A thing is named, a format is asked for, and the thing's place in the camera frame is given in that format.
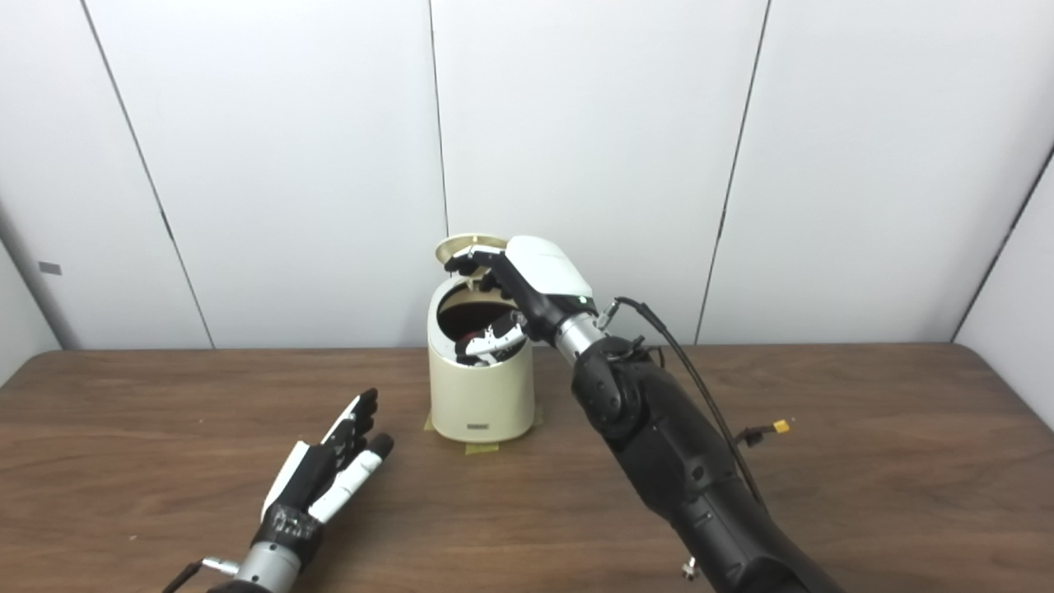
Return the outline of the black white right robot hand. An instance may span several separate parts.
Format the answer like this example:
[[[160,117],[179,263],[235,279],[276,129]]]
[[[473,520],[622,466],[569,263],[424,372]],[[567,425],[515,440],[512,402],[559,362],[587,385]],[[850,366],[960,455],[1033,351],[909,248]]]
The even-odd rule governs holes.
[[[482,292],[497,290],[513,309],[489,327],[455,341],[458,360],[501,362],[528,340],[553,345],[569,364],[602,341],[594,292],[552,241],[513,236],[506,241],[458,238],[440,257],[448,273],[479,275]]]

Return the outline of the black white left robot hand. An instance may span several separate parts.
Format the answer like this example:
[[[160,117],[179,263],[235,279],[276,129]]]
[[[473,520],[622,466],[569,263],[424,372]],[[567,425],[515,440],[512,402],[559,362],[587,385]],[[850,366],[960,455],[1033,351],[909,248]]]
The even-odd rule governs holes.
[[[286,549],[301,572],[313,562],[326,525],[392,453],[391,435],[369,434],[377,409],[379,391],[362,391],[319,443],[294,444],[264,499],[253,543]]]

